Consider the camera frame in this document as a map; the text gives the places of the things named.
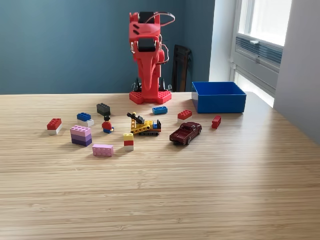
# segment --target lego minifigure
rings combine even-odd
[[[109,115],[104,116],[104,123],[102,123],[102,128],[103,128],[103,131],[107,134],[110,134],[115,130],[115,128],[111,126]]]

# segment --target toy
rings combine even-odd
[[[91,119],[91,115],[87,114],[85,112],[78,113],[76,115],[77,124],[84,127],[91,127],[93,124],[95,124],[95,121]]]
[[[184,110],[180,113],[178,113],[178,123],[186,123],[192,119],[192,111]]]
[[[154,115],[166,114],[168,112],[168,108],[166,106],[153,107],[152,112]]]
[[[104,123],[102,123],[103,132],[107,134],[112,133],[115,130],[115,128],[111,125],[110,116],[106,115],[104,116],[103,119],[104,119]]]
[[[198,114],[245,111],[247,95],[233,81],[194,81],[191,96]]]
[[[161,123],[156,121],[156,125],[153,121],[144,120],[141,116],[136,117],[136,113],[133,112],[126,114],[131,118],[131,133],[138,134],[139,136],[158,136],[161,132]]]
[[[196,122],[184,122],[180,125],[180,128],[173,132],[169,140],[173,144],[189,145],[190,141],[201,133],[202,127]]]
[[[160,15],[173,18],[172,21],[160,23]],[[129,98],[136,104],[143,102],[163,104],[171,99],[171,92],[159,90],[159,77],[161,76],[161,65],[169,61],[169,50],[162,44],[160,28],[175,20],[169,12],[141,11],[129,14],[129,42],[134,61],[138,64],[138,75],[141,78],[137,89],[130,92]]]
[[[221,116],[215,116],[214,119],[212,120],[212,128],[217,129],[221,123]]]
[[[104,103],[99,103],[96,105],[96,112],[102,116],[111,115],[110,107]]]
[[[47,125],[46,129],[49,135],[57,135],[62,129],[62,122],[60,118],[53,118]]]
[[[134,134],[133,133],[123,134],[123,145],[124,145],[125,151],[134,150]]]
[[[85,126],[74,125],[70,128],[71,142],[87,147],[92,143],[91,129]]]
[[[112,157],[114,154],[113,145],[94,144],[92,146],[92,153],[97,157]]]

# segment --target purple lego brick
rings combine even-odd
[[[86,142],[91,138],[92,138],[91,134],[89,134],[88,136],[79,136],[79,135],[71,134],[71,139],[79,140],[79,141],[82,141],[82,142]]]
[[[92,144],[92,138],[90,138],[88,141],[79,141],[79,140],[71,139],[71,142],[73,144],[78,144],[78,145],[87,147],[90,144]]]
[[[91,134],[91,129],[90,127],[74,125],[72,128],[70,128],[70,133],[73,135],[86,137]]]
[[[94,156],[111,157],[114,154],[114,146],[105,144],[94,144],[92,146],[92,152]]]

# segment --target lego crane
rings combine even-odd
[[[159,120],[154,123],[153,121],[144,120],[142,116],[136,116],[136,113],[132,114],[128,112],[126,114],[131,118],[131,133],[138,134],[140,136],[158,136],[161,132],[161,123]]]
[[[160,23],[160,15],[168,15],[173,20]],[[169,60],[169,50],[162,43],[160,28],[175,21],[175,16],[169,12],[141,11],[129,14],[129,42],[133,59],[138,64],[138,75],[141,87],[137,82],[136,90],[129,93],[129,98],[136,104],[163,104],[171,99],[171,92],[165,90],[164,80],[159,89],[161,65]]]

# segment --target red robot arm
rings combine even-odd
[[[169,15],[172,21],[160,23],[160,15]],[[132,91],[129,98],[136,104],[143,102],[163,104],[171,99],[168,90],[159,91],[161,64],[169,60],[168,48],[162,44],[160,28],[172,23],[175,16],[168,12],[135,12],[129,14],[129,42],[133,59],[138,64],[141,91]],[[167,51],[167,60],[162,49]]]

